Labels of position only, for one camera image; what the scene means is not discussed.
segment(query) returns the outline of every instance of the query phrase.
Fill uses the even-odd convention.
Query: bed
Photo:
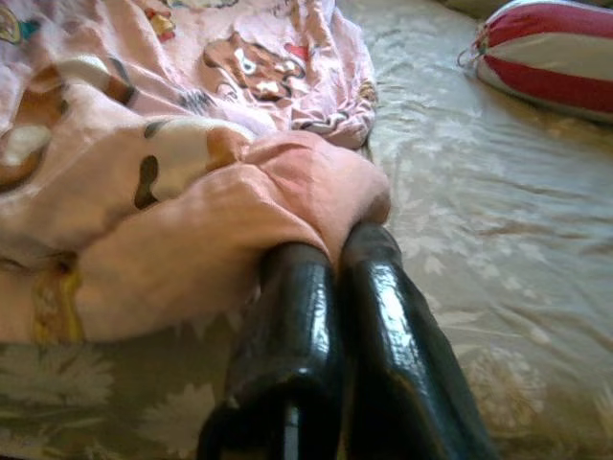
[[[390,177],[388,228],[502,457],[613,458],[613,131],[458,67],[466,15],[338,3],[375,65],[366,152]],[[192,458],[239,327],[232,312],[111,344],[0,346],[0,454]]]

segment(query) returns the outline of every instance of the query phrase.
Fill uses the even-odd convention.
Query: cartoon character print
[[[82,342],[83,327],[75,309],[81,284],[77,255],[57,254],[34,284],[33,339],[41,345]]]
[[[69,108],[63,96],[70,81],[86,81],[122,104],[133,98],[135,89],[125,80],[123,65],[114,58],[110,61],[119,77],[90,55],[68,58],[34,76],[23,92],[12,128],[0,136],[0,193],[22,185],[42,163],[52,129]]]
[[[234,7],[238,0],[162,0],[169,8],[186,7],[190,9]]]
[[[257,43],[249,43],[237,32],[227,40],[210,43],[203,59],[208,67],[220,69],[238,87],[262,102],[276,103],[291,98],[289,80],[305,77],[305,70],[296,59],[281,57]]]
[[[376,103],[378,102],[375,84],[370,80],[362,81],[358,90],[358,96],[360,97],[360,99],[368,101],[373,105],[376,105]]]
[[[145,9],[145,16],[151,24],[151,28],[157,35],[158,39],[164,43],[165,41],[174,38],[175,25],[170,18],[172,13],[170,11],[158,11],[153,8]]]
[[[175,198],[202,175],[236,162],[255,137],[242,126],[204,117],[152,122],[144,135],[152,145],[141,162],[138,209]]]
[[[0,5],[0,40],[18,45],[40,28],[38,21],[19,21],[7,7]]]

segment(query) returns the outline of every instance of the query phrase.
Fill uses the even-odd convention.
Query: cartoon print fabric
[[[382,172],[324,140],[359,147],[375,100],[370,61],[340,58],[359,34],[314,32],[353,31],[330,2],[102,1],[0,0],[1,342],[236,308],[274,245],[336,261],[356,221],[385,220]]]
[[[194,62],[184,72],[211,96],[265,113],[276,129],[311,130],[349,149],[364,144],[375,118],[373,66],[360,30],[333,1],[142,4],[172,13],[176,37],[164,56]]]

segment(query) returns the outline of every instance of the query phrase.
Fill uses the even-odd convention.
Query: cartoon bear print
[[[108,97],[127,104],[135,88],[126,81],[123,65],[110,61],[119,77],[93,55],[65,59],[45,67],[29,82],[12,120],[12,128],[0,135],[0,193],[9,192],[28,180],[38,169],[51,132],[68,105],[63,99],[70,81],[86,81]]]
[[[238,87],[248,90],[262,102],[276,103],[291,98],[289,79],[305,77],[305,70],[298,61],[249,43],[237,32],[226,40],[207,45],[203,59],[208,67],[220,69]]]
[[[205,117],[182,117],[149,123],[151,141],[141,161],[134,206],[148,206],[181,194],[196,179],[238,161],[254,134],[243,126]]]

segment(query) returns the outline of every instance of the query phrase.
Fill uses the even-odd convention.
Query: red and white striped pillow
[[[564,0],[516,0],[474,43],[477,76],[505,92],[613,123],[613,11]]]

